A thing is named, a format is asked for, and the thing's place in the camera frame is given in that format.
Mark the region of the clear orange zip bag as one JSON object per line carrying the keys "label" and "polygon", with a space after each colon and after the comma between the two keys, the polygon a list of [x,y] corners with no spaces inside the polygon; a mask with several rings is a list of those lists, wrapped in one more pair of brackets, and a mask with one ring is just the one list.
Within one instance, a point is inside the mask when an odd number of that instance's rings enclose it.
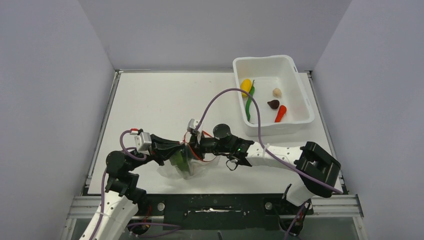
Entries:
{"label": "clear orange zip bag", "polygon": [[208,170],[217,167],[220,156],[206,153],[201,158],[199,153],[189,146],[188,131],[183,135],[181,141],[184,144],[182,150],[175,153],[164,166],[156,170],[160,176],[169,180],[189,180],[204,177]]}

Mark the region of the yellow corn toy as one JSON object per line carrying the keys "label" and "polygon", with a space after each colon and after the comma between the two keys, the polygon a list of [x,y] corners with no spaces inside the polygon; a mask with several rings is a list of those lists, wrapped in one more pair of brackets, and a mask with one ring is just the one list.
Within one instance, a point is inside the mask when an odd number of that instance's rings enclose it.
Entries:
{"label": "yellow corn toy", "polygon": [[249,78],[246,78],[241,82],[240,89],[249,93],[252,88],[252,85],[253,85],[253,82]]}

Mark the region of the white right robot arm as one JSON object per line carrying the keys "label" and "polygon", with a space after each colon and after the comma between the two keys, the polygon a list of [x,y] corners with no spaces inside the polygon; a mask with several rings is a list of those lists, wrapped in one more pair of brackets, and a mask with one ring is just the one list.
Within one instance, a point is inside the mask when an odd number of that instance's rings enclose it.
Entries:
{"label": "white right robot arm", "polygon": [[197,121],[190,123],[187,131],[191,135],[188,145],[201,159],[205,154],[213,154],[226,157],[236,167],[266,166],[298,174],[300,179],[288,185],[281,199],[286,213],[295,213],[314,196],[330,198],[341,193],[335,187],[341,164],[315,142],[307,141],[296,147],[265,145],[261,140],[233,135],[224,123],[215,126],[213,136],[207,136]]}

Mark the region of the green leafy vegetable toy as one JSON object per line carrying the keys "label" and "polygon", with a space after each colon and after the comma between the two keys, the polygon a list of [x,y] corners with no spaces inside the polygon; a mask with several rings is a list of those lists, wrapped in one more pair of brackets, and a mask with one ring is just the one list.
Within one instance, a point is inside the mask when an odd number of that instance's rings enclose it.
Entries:
{"label": "green leafy vegetable toy", "polygon": [[171,165],[174,166],[180,174],[187,176],[192,174],[191,160],[192,158],[189,156],[187,150],[177,151],[169,158]]}

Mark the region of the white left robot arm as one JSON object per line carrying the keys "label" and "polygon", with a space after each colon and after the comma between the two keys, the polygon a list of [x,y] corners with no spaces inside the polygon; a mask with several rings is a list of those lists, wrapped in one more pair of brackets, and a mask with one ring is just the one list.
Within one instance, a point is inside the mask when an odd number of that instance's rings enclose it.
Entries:
{"label": "white left robot arm", "polygon": [[137,186],[133,173],[149,162],[160,166],[185,148],[180,141],[167,140],[141,129],[131,128],[119,137],[120,150],[109,153],[100,184],[100,203],[81,240],[118,240],[128,230],[131,235],[147,238],[146,232],[158,226],[146,190]]}

